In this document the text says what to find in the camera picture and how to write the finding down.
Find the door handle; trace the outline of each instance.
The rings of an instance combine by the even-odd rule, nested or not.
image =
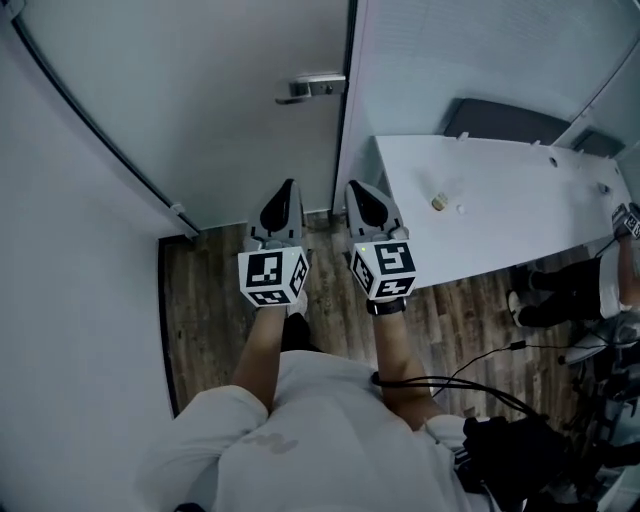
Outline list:
[[[312,75],[301,76],[289,82],[289,98],[276,98],[278,105],[294,105],[303,103],[314,96],[331,96],[344,94],[347,90],[347,79],[344,75]]]

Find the forearm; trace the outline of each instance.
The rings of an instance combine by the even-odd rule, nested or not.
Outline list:
[[[640,301],[640,285],[633,268],[633,252],[631,249],[631,237],[620,239],[620,252],[618,255],[618,288],[620,290],[620,302],[632,306]]]
[[[373,331],[382,381],[403,381],[425,375],[424,367],[409,344],[403,313],[376,316]],[[385,405],[416,430],[425,419],[442,414],[428,387],[383,388]]]
[[[283,306],[258,311],[231,380],[232,384],[253,394],[269,411],[273,407],[278,382],[280,344],[286,314],[287,309]]]

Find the black cable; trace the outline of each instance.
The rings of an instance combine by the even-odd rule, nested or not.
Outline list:
[[[597,258],[598,256],[602,255],[602,253],[603,253],[604,251],[606,251],[606,250],[609,248],[609,246],[610,246],[613,242],[615,242],[616,240],[618,240],[618,239],[614,236],[614,237],[611,239],[611,241],[610,241],[607,245],[605,245],[602,249],[600,249],[600,250],[596,253],[596,255],[594,256],[594,259],[595,259],[595,258]]]
[[[563,349],[563,348],[583,348],[583,349],[589,349],[592,347],[580,347],[578,345],[528,345],[524,340],[521,341],[515,341],[513,343],[510,343],[508,346],[506,347],[502,347],[502,348],[494,348],[493,350],[490,350],[489,352],[486,352],[484,354],[481,354],[477,357],[474,357],[471,361],[469,361],[468,363],[466,363],[464,366],[462,366],[461,368],[458,368],[453,375],[450,377],[451,379],[453,379],[456,375],[458,375],[462,370],[468,368],[469,366],[471,366],[473,363],[475,363],[476,361],[478,361],[479,359],[482,359],[484,357],[490,356],[491,354],[495,354],[496,352],[503,352],[505,350],[511,350],[511,351],[515,351],[515,350],[522,350],[523,348],[526,347],[531,347],[531,348],[555,348],[555,349]],[[436,396],[438,396],[438,394],[444,389],[445,387],[441,387],[440,389],[438,389],[438,391],[436,391],[433,394],[433,397],[435,398]]]
[[[596,255],[595,255],[593,258],[595,259],[595,258],[597,258],[598,256],[601,256],[601,255],[602,255],[602,253],[603,253],[604,251],[606,251],[606,250],[609,248],[609,246],[610,246],[613,242],[618,242],[618,241],[620,241],[620,239],[621,239],[621,238],[626,238],[626,237],[628,237],[628,236],[631,236],[631,233],[628,233],[628,232],[627,232],[627,233],[625,233],[625,234],[624,234],[624,235],[622,235],[622,236],[615,236],[615,235],[613,235],[613,238],[611,239],[611,241],[610,241],[607,245],[605,245],[602,249],[600,249],[600,250],[596,253]]]
[[[447,380],[447,383],[444,384],[436,384],[430,382],[416,382],[416,381],[429,381],[429,380]],[[424,377],[416,377],[413,379],[407,379],[405,381],[398,382],[386,382],[381,381],[379,374],[376,372],[371,377],[371,381],[381,387],[388,388],[418,388],[418,387],[432,387],[432,386],[442,386],[446,388],[453,389],[469,389],[472,391],[484,391],[485,393],[490,393],[495,396],[498,400],[503,402],[508,407],[515,409],[518,412],[521,412],[527,416],[538,416],[538,414],[527,404],[517,399],[513,395],[506,393],[504,391],[500,391],[499,389],[495,389],[489,386],[485,386],[483,384],[478,384],[476,382],[464,380],[464,379],[456,379],[453,377],[439,377],[439,376],[424,376]]]
[[[469,366],[471,366],[473,363],[475,363],[476,361],[478,361],[479,359],[482,359],[483,357],[487,357],[490,356],[491,354],[495,354],[496,352],[502,352],[503,350],[509,350],[509,347],[503,347],[503,348],[495,348],[493,350],[490,350],[489,352],[487,352],[486,354],[482,354],[479,355],[478,357],[474,357],[471,361],[469,361],[467,364],[465,364],[464,366],[462,366],[461,368],[458,368],[453,375],[450,377],[450,379],[447,381],[447,384],[449,384],[449,382],[451,382],[451,380],[453,380],[453,378],[458,375],[462,370],[464,370],[465,368],[468,368]],[[444,387],[440,388],[438,391],[436,391],[433,394],[433,398],[435,398],[436,396],[438,396],[438,393],[440,393],[440,391],[442,391],[444,389]]]

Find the wrist strap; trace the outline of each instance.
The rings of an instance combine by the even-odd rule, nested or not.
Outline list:
[[[407,301],[404,297],[398,297],[391,302],[375,302],[367,300],[367,312],[373,316],[391,315],[407,309]]]

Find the door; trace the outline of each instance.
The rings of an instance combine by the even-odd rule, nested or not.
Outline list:
[[[246,220],[289,177],[306,211],[331,207],[344,95],[275,100],[296,77],[344,74],[352,11],[349,0],[30,0],[20,21],[97,128],[204,229]]]

